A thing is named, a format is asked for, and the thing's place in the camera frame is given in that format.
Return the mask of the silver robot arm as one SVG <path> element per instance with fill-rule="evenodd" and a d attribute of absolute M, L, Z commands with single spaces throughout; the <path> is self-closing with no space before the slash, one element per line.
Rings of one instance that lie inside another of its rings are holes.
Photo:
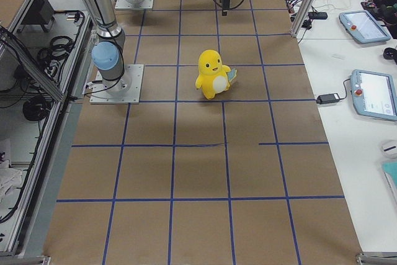
<path fill-rule="evenodd" d="M 92 91 L 84 95 L 93 104 L 139 103 L 143 65 L 125 63 L 125 32 L 118 24 L 112 0 L 83 0 L 94 24 L 96 41 L 91 58 L 97 68 L 95 81 L 87 83 Z"/>

